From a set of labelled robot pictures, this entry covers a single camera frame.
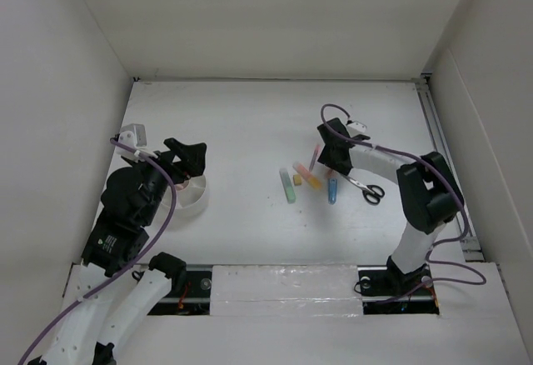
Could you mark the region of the purple marker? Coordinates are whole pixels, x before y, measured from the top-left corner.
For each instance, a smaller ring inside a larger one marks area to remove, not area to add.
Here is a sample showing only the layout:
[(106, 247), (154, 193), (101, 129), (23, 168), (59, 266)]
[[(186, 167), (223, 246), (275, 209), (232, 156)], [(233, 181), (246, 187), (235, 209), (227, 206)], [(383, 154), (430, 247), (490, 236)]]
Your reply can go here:
[(321, 149), (321, 145), (320, 144), (317, 144), (313, 150), (313, 154), (311, 156), (311, 161), (309, 163), (309, 171), (312, 172), (315, 165), (316, 165), (316, 160), (318, 158), (318, 154), (320, 152), (320, 149)]

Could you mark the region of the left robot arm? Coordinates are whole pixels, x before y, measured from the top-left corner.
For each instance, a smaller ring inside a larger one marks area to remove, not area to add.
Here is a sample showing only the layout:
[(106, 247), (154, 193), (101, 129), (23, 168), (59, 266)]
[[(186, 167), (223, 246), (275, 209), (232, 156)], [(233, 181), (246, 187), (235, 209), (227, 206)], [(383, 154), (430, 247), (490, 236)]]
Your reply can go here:
[(101, 196), (102, 211), (82, 251), (75, 284), (76, 298), (39, 334), (54, 333), (51, 346), (35, 358), (27, 353), (21, 364), (114, 364), (143, 319), (166, 295), (177, 295), (187, 284), (187, 265), (160, 252), (137, 285), (118, 307), (120, 278), (153, 247), (167, 229), (167, 217), (154, 237), (152, 224), (165, 193), (171, 194), (169, 214), (177, 207), (176, 186), (205, 172), (207, 145), (186, 145), (170, 137), (166, 150), (148, 152), (133, 132), (110, 140), (126, 167), (114, 171)]

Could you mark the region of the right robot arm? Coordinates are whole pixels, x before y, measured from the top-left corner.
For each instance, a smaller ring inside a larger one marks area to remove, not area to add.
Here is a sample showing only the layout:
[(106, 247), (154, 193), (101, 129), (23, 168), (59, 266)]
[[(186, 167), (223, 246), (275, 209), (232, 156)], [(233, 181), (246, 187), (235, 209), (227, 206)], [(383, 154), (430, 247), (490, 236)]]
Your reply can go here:
[(370, 287), (367, 297), (402, 296), (421, 288), (428, 275), (432, 248), (441, 230), (464, 212), (464, 198), (452, 172), (438, 152), (417, 157), (369, 143), (364, 134), (351, 136), (339, 118), (317, 127), (324, 142), (318, 162), (350, 177), (353, 169), (374, 173), (395, 183), (406, 220), (401, 240), (386, 261), (386, 270)]

